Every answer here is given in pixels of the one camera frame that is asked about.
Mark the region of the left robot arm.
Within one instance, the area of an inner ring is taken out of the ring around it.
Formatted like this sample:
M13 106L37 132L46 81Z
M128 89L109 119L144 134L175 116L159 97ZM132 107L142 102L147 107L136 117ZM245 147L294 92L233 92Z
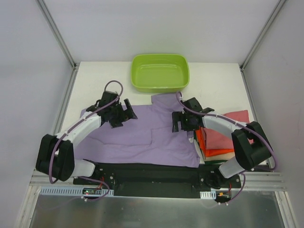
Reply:
M86 108L80 119L68 129L55 135L42 137L36 170L49 176L50 183L66 181L71 177L84 177L91 185L100 181L100 172L96 164L85 159L76 159L77 146L94 130L105 123L112 128L122 127L130 119L137 119L128 99L124 104L117 93L105 91L101 99Z

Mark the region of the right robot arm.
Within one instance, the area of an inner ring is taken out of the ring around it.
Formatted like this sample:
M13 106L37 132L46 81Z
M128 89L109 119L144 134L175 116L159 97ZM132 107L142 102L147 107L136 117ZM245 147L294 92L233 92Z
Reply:
M218 114L212 108L203 109L196 98L182 101L181 92L176 93L183 111L172 113L172 132L194 132L212 129L232 140L235 156L221 164L214 175L214 183L225 187L231 177L255 168L273 156L273 149L258 122L239 122Z

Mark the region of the purple t shirt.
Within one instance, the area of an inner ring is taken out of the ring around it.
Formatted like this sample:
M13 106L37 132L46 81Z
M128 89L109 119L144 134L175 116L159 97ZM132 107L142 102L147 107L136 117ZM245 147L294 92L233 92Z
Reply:
M148 163L197 168L200 157L185 131L172 132L172 112L181 111L175 94L151 96L151 105L134 105L137 119L91 132L75 149L76 159L98 163Z

